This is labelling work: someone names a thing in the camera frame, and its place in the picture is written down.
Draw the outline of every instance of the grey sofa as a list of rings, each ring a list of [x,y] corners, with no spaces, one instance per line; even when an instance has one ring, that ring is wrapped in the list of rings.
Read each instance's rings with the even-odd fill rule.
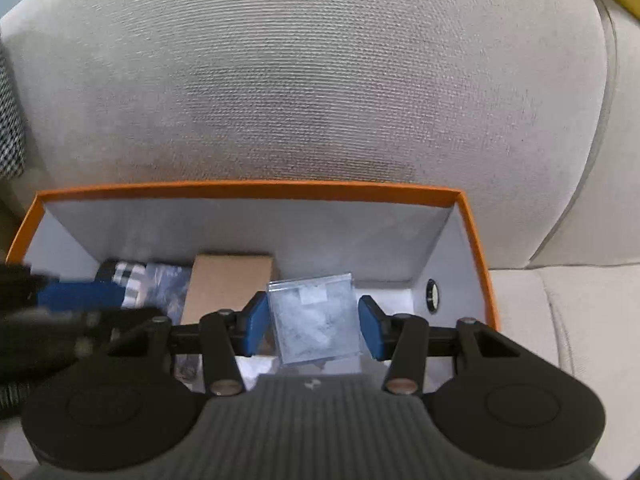
[[[0,20],[38,189],[203,178],[466,190],[504,332],[640,463],[640,27],[612,0],[23,0]]]

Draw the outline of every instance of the screw head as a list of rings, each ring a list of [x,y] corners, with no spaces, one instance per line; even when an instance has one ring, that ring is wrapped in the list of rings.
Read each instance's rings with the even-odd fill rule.
[[[213,381],[209,390],[219,397],[231,397],[242,392],[242,384],[235,379],[220,379]]]
[[[82,336],[76,339],[74,354],[77,358],[87,357],[94,353],[94,342],[88,337]]]
[[[413,395],[418,391],[418,383],[403,377],[387,381],[385,387],[394,395]]]

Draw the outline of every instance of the sofa backrest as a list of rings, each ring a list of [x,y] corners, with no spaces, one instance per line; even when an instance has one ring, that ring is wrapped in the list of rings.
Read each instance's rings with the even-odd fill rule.
[[[612,0],[602,3],[609,76],[592,163],[535,266],[640,261],[640,23]]]
[[[23,0],[0,29],[23,207],[149,180],[451,186],[492,267],[564,213],[607,81],[594,0]]]

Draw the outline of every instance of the dark blue cloth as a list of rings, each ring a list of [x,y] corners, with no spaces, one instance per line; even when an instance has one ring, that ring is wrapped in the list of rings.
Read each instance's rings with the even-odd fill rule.
[[[52,282],[38,293],[38,306],[52,312],[119,309],[124,292],[112,282]]]

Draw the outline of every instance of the round grommet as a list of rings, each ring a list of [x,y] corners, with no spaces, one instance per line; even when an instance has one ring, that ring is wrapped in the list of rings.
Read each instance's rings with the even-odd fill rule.
[[[440,307],[440,291],[438,290],[438,284],[434,280],[427,282],[426,301],[429,312],[435,314]]]

